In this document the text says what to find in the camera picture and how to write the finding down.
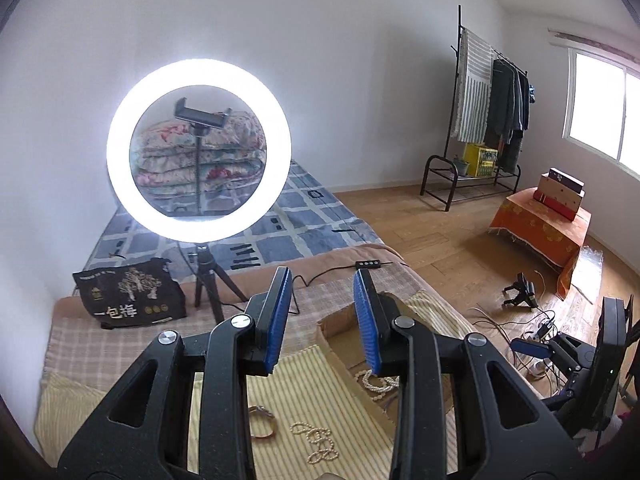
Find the pink plaid blanket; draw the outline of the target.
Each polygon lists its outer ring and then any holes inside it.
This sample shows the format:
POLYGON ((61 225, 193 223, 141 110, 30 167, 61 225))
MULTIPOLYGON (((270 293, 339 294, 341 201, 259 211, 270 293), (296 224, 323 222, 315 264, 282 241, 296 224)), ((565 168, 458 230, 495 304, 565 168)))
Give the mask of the pink plaid blanket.
MULTIPOLYGON (((317 323, 328 314, 352 303, 352 277, 349 263, 379 258, 383 265, 371 272, 375 288, 406 300, 430 287, 400 255, 385 245, 364 244, 334 249, 332 252, 289 261, 296 277, 295 298, 300 313, 286 323, 282 353, 293 353, 314 342, 317 323)), ((181 336, 208 333, 214 327, 209 306, 193 307, 194 286, 182 286, 186 294, 186 317, 163 324, 104 330, 92 318, 81 299, 66 297, 55 304, 41 382, 52 374, 106 391, 137 359, 162 330, 175 330, 181 336)))

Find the cardboard box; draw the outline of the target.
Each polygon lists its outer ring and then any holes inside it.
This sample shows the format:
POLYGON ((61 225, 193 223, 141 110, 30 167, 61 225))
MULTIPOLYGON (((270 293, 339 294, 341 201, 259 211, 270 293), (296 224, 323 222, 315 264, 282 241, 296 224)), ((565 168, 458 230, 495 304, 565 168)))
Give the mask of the cardboard box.
MULTIPOLYGON (((419 290, 406 300, 401 300, 390 292, 382 292, 382 296, 393 299, 401 314, 415 318, 434 333, 457 336, 459 312, 448 302, 427 290, 419 290)), ((397 420, 397 402, 392 401, 389 408, 384 408, 384 400, 374 400, 375 394, 364 388, 356 378, 360 370, 368 370, 364 354, 358 318, 354 304, 348 304, 334 311, 317 323, 316 343, 324 353, 329 364, 344 382, 347 390, 361 404, 368 415, 380 426, 390 440, 395 435, 397 420)))

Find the black snack bag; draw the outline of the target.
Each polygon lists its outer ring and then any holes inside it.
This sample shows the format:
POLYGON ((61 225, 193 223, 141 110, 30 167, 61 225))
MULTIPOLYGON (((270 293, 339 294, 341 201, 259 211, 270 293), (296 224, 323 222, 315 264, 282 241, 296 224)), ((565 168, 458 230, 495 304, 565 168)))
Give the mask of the black snack bag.
POLYGON ((167 259, 77 272, 73 279, 85 309, 106 330, 186 317, 186 296, 167 259))

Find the brown leather wristwatch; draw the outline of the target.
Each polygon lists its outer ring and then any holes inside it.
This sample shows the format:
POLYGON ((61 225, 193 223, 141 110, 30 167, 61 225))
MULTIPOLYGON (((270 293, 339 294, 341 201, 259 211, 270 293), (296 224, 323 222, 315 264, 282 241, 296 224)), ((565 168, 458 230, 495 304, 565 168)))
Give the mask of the brown leather wristwatch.
POLYGON ((253 441, 270 440, 278 434, 278 420, 273 412, 262 405, 248 408, 250 415, 250 438, 253 441))

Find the small black tripod on floor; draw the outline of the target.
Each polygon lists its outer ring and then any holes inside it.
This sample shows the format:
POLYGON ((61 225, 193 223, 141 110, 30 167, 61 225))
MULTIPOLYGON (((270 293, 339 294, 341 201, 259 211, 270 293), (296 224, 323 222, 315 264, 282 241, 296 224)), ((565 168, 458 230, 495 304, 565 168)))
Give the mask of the small black tripod on floor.
POLYGON ((502 290, 504 308, 538 308, 535 285, 523 272, 518 272, 516 280, 502 290))

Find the dark hanging clothes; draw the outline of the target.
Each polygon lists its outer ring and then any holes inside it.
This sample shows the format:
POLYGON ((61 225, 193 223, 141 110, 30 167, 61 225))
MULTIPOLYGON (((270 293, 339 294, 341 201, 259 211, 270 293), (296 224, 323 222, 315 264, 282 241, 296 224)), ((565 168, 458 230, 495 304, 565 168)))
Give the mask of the dark hanging clothes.
POLYGON ((530 104, 535 88, 527 74, 505 58, 496 58, 492 66, 487 129, 484 143, 498 151, 501 170, 515 172, 529 127, 530 104))

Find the black tripod stand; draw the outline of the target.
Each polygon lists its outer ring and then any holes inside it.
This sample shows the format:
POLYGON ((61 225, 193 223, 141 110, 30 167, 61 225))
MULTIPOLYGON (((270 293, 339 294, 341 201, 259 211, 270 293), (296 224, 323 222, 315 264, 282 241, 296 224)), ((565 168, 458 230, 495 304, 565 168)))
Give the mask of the black tripod stand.
MULTIPOLYGON (((202 211, 202 190, 201 190, 201 149, 204 136, 194 136, 195 138, 195 205, 196 215, 203 217, 202 211)), ((198 273, 196 274, 196 289, 194 306, 199 307, 202 300, 202 289, 207 292, 208 301, 212 308, 214 320, 217 324, 224 322, 224 312, 222 312, 222 301, 219 297, 216 278, 221 278, 240 301, 247 302, 248 298, 241 289, 236 286, 227 272, 217 263, 208 243, 195 244, 196 261, 198 262, 198 273)))

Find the yellow striped cloth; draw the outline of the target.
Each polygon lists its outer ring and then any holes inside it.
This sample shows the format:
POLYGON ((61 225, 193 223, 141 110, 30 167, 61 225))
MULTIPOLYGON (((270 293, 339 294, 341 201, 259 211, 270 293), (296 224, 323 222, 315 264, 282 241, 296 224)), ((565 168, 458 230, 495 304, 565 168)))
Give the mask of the yellow striped cloth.
MULTIPOLYGON (((472 325, 458 314, 462 339, 472 325)), ((196 374, 190 411, 188 466, 198 468, 198 432, 203 375, 196 374)), ((66 445, 99 404, 105 392, 50 375, 43 387, 35 424, 44 458, 56 465, 66 445)), ((337 474, 344 479, 387 479, 393 440, 347 390, 318 344, 281 356, 269 377, 247 377, 247 403, 276 415, 278 434, 252 443, 257 479, 317 479, 337 474), (306 434, 312 422, 331 431, 322 444, 335 445, 332 460, 311 463, 314 447, 306 434)))

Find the window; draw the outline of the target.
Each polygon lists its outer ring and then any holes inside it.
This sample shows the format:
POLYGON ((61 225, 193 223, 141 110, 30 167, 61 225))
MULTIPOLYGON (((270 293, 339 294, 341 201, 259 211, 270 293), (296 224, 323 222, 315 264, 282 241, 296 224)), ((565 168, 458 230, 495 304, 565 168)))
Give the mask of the window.
POLYGON ((549 34, 568 53, 564 138, 638 177, 638 55, 572 32, 549 34))

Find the stacked boxes on table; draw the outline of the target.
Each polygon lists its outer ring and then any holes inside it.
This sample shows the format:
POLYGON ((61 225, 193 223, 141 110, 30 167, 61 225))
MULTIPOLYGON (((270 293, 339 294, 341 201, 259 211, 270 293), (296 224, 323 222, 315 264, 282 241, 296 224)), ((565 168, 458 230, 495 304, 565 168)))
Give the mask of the stacked boxes on table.
POLYGON ((584 182, 556 168, 550 168, 540 176, 534 191, 534 199, 537 202, 570 221, 577 216, 584 196, 584 182))

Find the folded floral quilts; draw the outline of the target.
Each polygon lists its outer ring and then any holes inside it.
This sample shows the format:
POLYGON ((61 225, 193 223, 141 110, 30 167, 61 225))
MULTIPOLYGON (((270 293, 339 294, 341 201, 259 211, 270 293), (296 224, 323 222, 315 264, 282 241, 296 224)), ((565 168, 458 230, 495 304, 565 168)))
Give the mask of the folded floral quilts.
POLYGON ((223 216, 243 205, 262 180, 267 143, 256 116, 234 110, 224 128, 196 136, 179 119, 132 137, 129 160, 143 198, 168 216, 223 216))

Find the black phone holder clamp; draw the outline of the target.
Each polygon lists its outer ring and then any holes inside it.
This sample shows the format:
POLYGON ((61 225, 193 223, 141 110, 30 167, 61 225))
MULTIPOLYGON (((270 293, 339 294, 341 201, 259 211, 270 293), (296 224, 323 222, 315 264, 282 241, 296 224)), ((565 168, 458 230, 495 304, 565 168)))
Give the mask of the black phone holder clamp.
POLYGON ((207 113, 204 110, 194 110, 186 106, 186 98, 178 99, 175 104, 174 116, 189 125, 190 133, 194 136, 206 136, 210 129, 222 129, 231 116, 232 109, 223 112, 207 113))

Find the striped hanging towel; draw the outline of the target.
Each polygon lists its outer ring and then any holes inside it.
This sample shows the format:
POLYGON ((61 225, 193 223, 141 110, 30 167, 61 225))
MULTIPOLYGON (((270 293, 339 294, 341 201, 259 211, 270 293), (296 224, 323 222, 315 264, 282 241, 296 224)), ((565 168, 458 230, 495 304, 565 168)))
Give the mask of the striped hanging towel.
POLYGON ((494 49, 484 39, 463 27, 451 130, 451 136, 462 143, 484 142, 493 67, 494 49))

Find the black clothes rack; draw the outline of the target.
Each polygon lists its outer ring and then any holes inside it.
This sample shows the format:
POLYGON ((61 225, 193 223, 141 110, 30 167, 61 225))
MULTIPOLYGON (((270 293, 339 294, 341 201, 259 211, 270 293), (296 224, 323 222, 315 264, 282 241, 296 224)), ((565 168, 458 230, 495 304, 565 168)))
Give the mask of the black clothes rack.
POLYGON ((456 194, 490 184, 491 196, 518 190, 520 154, 529 126, 535 88, 528 73, 457 24, 454 94, 442 152, 427 157, 420 195, 436 200, 444 211, 456 194))

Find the yellow crate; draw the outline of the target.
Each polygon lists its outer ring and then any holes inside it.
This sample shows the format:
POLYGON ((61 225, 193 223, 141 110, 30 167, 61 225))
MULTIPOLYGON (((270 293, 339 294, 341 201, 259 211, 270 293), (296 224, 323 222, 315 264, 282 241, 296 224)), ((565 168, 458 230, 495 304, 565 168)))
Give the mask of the yellow crate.
POLYGON ((463 160, 468 164, 466 174, 473 178, 491 177, 497 167, 499 152, 483 144, 465 145, 463 160))

